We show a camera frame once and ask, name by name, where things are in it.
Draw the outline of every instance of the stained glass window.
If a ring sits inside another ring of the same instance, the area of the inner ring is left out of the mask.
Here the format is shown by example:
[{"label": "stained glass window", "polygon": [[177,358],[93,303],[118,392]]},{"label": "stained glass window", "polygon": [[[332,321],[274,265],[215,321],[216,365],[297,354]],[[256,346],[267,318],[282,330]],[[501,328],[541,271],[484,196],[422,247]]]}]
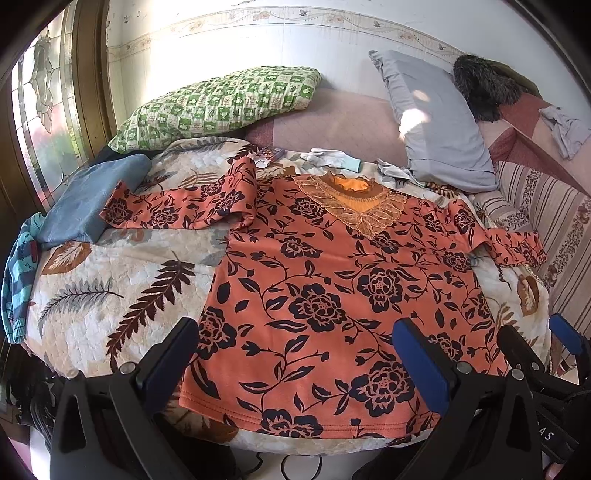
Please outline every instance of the stained glass window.
[{"label": "stained glass window", "polygon": [[29,176],[48,211],[87,165],[72,82],[76,1],[33,40],[12,70],[12,108]]}]

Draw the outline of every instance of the green checkered pillow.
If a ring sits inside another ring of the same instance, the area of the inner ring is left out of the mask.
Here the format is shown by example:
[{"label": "green checkered pillow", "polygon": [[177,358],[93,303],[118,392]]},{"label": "green checkered pillow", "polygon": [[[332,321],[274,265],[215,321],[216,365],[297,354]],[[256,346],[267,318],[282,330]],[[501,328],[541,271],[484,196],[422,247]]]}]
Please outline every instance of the green checkered pillow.
[{"label": "green checkered pillow", "polygon": [[109,146],[119,153],[163,150],[180,138],[222,134],[303,110],[319,83],[320,73],[309,67],[257,67],[197,82],[136,109]]}]

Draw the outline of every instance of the decorative wall border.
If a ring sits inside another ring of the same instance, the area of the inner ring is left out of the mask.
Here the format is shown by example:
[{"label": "decorative wall border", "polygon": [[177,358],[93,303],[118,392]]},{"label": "decorative wall border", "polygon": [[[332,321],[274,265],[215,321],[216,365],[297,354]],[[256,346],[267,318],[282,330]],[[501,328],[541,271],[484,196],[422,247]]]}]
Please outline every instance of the decorative wall border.
[{"label": "decorative wall border", "polygon": [[453,64],[463,52],[430,35],[383,18],[314,7],[245,7],[183,20],[158,31],[142,35],[130,42],[109,48],[109,62],[123,60],[153,42],[187,37],[198,33],[245,25],[310,25],[360,32],[401,43]]}]

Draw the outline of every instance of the gray pillow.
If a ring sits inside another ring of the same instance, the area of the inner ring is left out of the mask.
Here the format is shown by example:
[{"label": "gray pillow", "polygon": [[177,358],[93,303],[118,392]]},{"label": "gray pillow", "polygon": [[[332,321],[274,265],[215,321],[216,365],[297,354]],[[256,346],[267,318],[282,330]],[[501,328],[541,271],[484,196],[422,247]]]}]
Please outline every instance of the gray pillow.
[{"label": "gray pillow", "polygon": [[369,57],[405,133],[408,168],[415,178],[471,193],[496,190],[491,156],[451,75],[394,50],[372,50]]}]

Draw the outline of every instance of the blue folded cloth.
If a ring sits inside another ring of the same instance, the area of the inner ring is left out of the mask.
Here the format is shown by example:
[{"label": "blue folded cloth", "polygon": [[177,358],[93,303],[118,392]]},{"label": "blue folded cloth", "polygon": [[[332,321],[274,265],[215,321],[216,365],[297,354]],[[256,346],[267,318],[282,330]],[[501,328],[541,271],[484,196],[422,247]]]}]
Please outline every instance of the blue folded cloth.
[{"label": "blue folded cloth", "polygon": [[43,215],[36,213],[22,224],[4,268],[0,310],[9,343],[21,343],[27,332],[27,309],[39,260],[35,237],[43,220]]},{"label": "blue folded cloth", "polygon": [[143,154],[101,163],[77,172],[48,212],[37,236],[43,250],[68,240],[95,243],[107,228],[99,216],[120,180],[135,190],[152,167]]}]

